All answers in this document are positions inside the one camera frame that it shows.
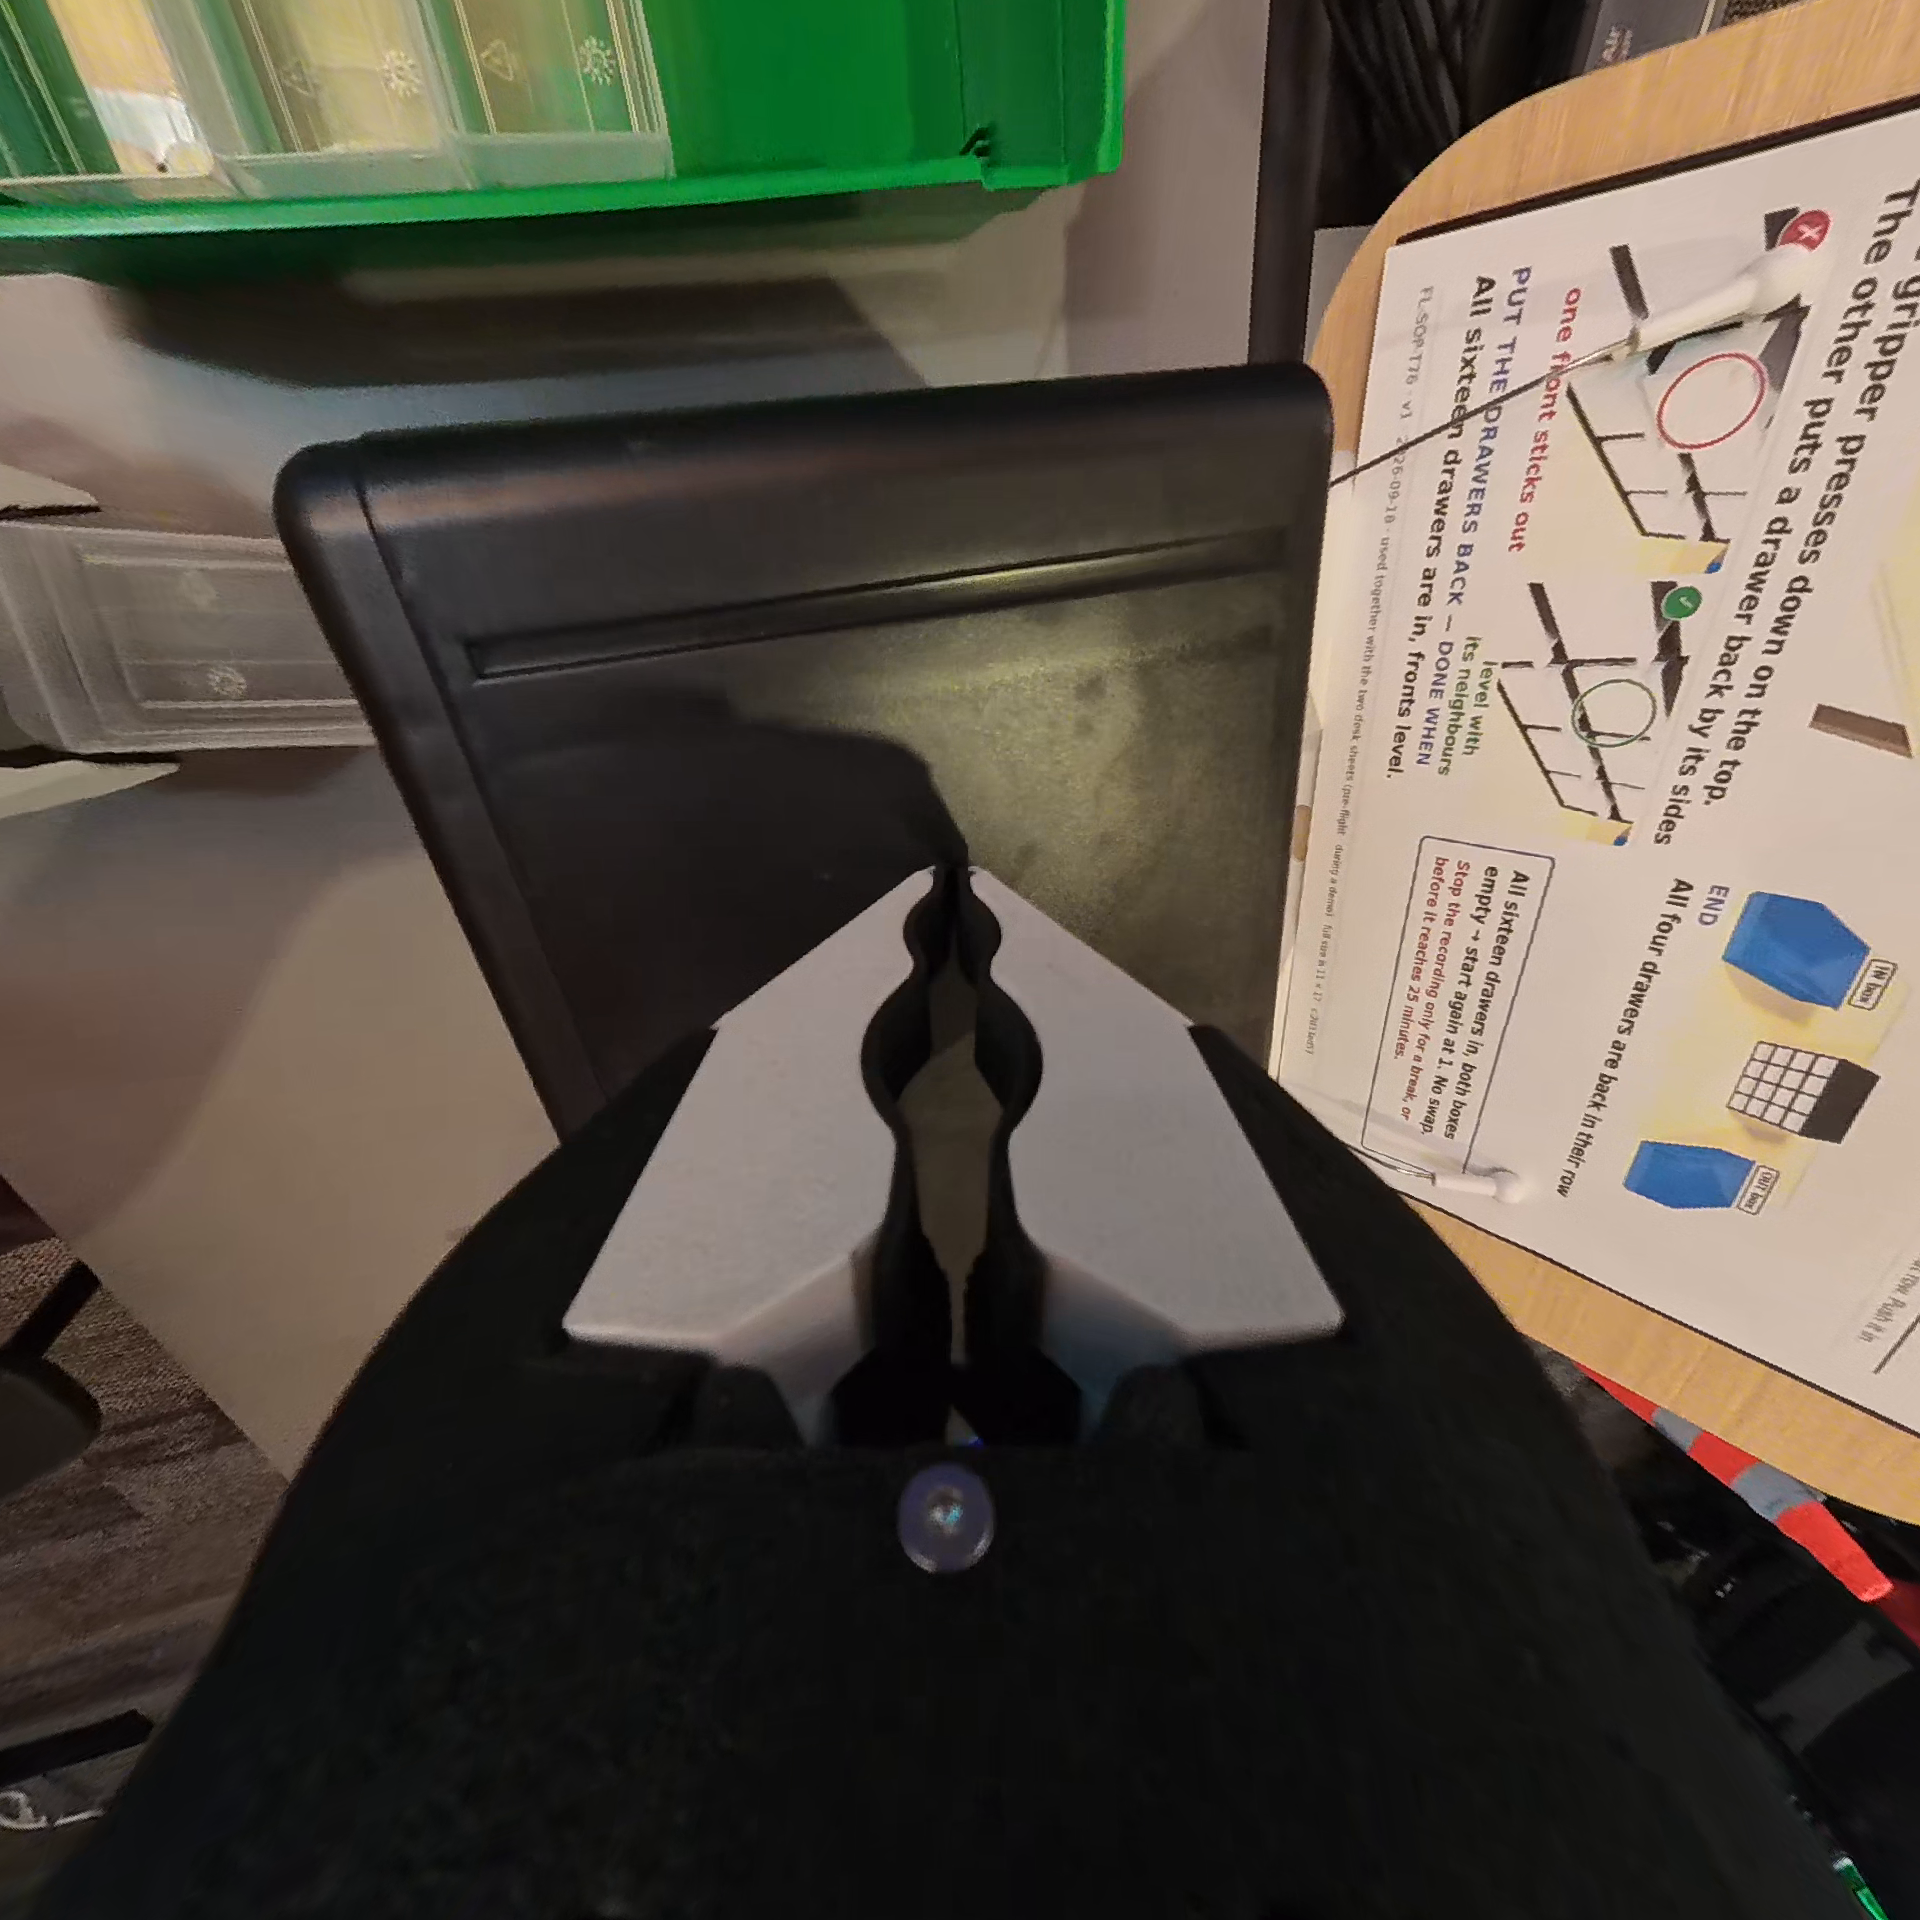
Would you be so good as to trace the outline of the clear plastic drawer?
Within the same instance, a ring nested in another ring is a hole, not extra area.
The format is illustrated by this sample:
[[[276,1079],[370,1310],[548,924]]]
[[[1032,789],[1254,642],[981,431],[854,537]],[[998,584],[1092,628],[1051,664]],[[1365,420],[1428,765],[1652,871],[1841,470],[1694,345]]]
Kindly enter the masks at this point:
[[[3,5],[5,194],[27,204],[237,194],[142,2]]]
[[[674,174],[640,2],[436,2],[452,146],[477,185],[608,185]]]
[[[467,189],[442,60],[411,2],[219,5],[241,135],[224,154],[266,201]]]
[[[81,757],[373,745],[275,537],[6,520],[3,690],[27,738]]]

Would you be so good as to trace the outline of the black office chair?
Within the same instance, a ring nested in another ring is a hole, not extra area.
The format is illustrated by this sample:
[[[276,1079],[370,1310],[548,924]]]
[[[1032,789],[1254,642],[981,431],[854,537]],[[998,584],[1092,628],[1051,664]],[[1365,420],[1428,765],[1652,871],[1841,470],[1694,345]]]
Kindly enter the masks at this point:
[[[10,1502],[77,1461],[106,1425],[98,1401],[52,1359],[52,1345],[98,1295],[85,1261],[22,1311],[3,1342],[3,1500]]]

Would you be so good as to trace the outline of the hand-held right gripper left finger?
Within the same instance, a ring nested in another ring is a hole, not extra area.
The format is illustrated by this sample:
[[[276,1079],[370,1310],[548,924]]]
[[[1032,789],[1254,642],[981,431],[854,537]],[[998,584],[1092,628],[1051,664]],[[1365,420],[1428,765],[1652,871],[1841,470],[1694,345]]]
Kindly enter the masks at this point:
[[[900,1170],[861,1049],[918,978],[912,871],[722,1015],[562,1316],[590,1353],[700,1356],[768,1375],[800,1436],[876,1349],[873,1268]]]

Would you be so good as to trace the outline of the black mesh panel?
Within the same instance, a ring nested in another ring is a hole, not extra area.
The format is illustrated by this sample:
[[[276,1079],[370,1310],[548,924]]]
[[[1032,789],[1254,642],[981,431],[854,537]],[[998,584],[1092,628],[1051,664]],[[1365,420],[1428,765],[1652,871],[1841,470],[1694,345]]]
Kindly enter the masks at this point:
[[[1249,360],[1305,356],[1321,214],[1369,223],[1446,146],[1564,80],[1585,5],[1272,2]]]

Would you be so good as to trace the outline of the green plastic bin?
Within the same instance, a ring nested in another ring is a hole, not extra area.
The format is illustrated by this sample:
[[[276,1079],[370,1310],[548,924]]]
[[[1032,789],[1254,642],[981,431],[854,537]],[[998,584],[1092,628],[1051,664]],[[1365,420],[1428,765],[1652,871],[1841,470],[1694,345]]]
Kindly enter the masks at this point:
[[[6,277],[157,287],[922,246],[1120,162],[1123,5],[640,2],[673,178],[254,198],[224,157],[243,127],[219,5],[152,6],[236,198],[3,194]]]

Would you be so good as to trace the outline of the light wooden board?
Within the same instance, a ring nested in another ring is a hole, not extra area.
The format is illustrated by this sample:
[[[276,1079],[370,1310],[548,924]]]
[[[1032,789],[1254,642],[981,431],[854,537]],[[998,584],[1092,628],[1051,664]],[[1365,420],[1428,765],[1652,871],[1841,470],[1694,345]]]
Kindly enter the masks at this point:
[[[1806,126],[1907,105],[1916,2],[1816,2],[1548,87],[1443,151],[1361,241],[1310,351],[1333,404],[1336,465],[1353,458],[1386,254],[1409,232],[1664,168]],[[1820,1493],[1918,1521],[1916,1436],[1691,1328],[1424,1207],[1509,1321],[1555,1353]]]

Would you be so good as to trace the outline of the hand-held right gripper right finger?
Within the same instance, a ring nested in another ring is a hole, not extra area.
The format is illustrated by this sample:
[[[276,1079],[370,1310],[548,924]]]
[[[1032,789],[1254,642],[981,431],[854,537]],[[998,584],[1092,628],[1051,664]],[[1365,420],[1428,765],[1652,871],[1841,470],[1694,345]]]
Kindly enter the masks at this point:
[[[997,1102],[972,1418],[1096,1418],[1137,1369],[1341,1329],[1194,1022],[972,869],[961,964]]]

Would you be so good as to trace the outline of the black drawer cabinet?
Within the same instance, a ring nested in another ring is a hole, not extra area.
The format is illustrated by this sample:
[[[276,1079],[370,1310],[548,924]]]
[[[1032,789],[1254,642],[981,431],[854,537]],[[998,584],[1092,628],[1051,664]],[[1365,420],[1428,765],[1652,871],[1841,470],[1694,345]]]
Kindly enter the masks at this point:
[[[305,447],[278,540],[560,1136],[964,862],[1260,1063],[1307,366]]]

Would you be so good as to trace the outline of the printed instruction sheet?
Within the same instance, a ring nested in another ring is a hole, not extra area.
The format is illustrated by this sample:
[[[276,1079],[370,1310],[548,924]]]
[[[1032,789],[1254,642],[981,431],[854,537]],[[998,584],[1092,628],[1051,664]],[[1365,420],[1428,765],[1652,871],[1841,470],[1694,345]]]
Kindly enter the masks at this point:
[[[1908,1431],[1916,170],[1904,103],[1386,254],[1277,1054],[1406,1197]],[[1801,302],[1606,359],[1778,245]]]

